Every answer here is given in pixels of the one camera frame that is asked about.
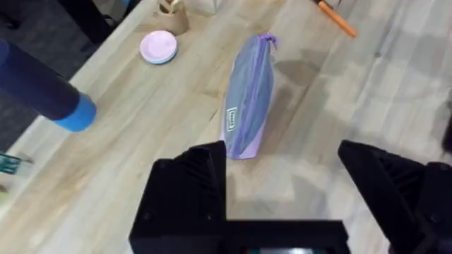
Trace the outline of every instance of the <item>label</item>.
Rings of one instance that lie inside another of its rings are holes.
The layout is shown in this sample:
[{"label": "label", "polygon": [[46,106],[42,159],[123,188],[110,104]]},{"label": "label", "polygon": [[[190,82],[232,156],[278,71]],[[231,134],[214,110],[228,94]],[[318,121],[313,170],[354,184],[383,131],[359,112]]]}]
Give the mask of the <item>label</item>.
[{"label": "label", "polygon": [[235,115],[237,113],[237,108],[231,108],[226,111],[226,125],[227,131],[233,131],[235,129]]}]

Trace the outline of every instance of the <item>wooden cup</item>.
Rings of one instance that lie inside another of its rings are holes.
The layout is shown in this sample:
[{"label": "wooden cup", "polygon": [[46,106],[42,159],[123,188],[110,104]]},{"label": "wooden cup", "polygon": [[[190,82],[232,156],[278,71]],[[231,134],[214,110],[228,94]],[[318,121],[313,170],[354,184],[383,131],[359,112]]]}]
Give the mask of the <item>wooden cup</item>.
[{"label": "wooden cup", "polygon": [[190,27],[189,19],[186,17],[185,5],[182,1],[175,6],[174,13],[169,13],[164,6],[159,4],[158,19],[163,29],[171,32],[174,36],[185,33]]}]

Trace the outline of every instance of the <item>purple pouch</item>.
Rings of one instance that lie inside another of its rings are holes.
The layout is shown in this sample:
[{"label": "purple pouch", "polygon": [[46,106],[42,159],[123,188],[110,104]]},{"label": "purple pouch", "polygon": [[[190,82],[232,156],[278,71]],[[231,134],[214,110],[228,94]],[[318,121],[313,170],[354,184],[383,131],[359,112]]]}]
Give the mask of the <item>purple pouch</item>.
[{"label": "purple pouch", "polygon": [[276,44],[270,33],[254,35],[234,61],[220,137],[233,159],[255,157],[261,143],[273,90],[270,42]]}]

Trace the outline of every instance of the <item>green object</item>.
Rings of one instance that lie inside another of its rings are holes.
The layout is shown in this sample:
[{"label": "green object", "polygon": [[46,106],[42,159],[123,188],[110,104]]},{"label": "green object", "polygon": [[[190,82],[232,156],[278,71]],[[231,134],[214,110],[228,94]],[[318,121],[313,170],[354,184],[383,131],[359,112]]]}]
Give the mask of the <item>green object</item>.
[{"label": "green object", "polygon": [[0,154],[0,172],[16,174],[21,162],[19,158]]}]

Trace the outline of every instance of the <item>purple drawstring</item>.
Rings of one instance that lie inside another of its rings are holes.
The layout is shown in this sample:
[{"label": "purple drawstring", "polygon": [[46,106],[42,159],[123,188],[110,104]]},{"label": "purple drawstring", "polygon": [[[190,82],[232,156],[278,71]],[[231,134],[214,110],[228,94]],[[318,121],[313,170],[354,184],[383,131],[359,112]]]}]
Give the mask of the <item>purple drawstring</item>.
[{"label": "purple drawstring", "polygon": [[262,39],[271,41],[273,43],[273,46],[275,46],[275,49],[278,49],[277,44],[278,41],[276,40],[275,35],[272,35],[270,32],[266,32],[264,34],[259,35]]}]

